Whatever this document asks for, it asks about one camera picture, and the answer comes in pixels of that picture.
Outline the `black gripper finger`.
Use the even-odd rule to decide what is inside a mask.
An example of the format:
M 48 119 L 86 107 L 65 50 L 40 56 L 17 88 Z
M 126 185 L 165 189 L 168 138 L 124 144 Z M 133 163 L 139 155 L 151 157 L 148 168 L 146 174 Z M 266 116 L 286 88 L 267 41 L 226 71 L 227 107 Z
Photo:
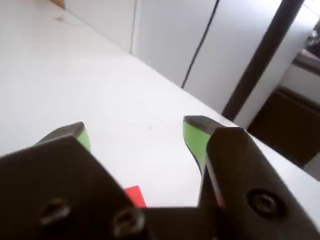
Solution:
M 143 213 L 91 154 L 83 122 L 0 159 L 3 240 L 148 240 Z
M 213 239 L 319 239 L 314 222 L 243 128 L 186 115 L 183 140 L 201 174 L 197 207 Z

